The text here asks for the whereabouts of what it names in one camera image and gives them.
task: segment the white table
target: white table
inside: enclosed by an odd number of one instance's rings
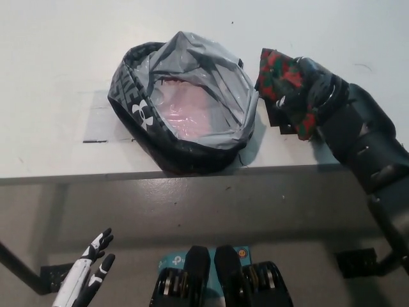
[[[3,0],[0,184],[165,176],[129,139],[83,141],[124,53],[179,30],[220,42],[254,82],[263,47],[309,56],[370,92],[409,144],[408,11],[405,0]],[[100,122],[126,133],[115,117]],[[337,165],[327,147],[269,127],[263,103],[240,155],[246,167],[236,161],[226,174]]]

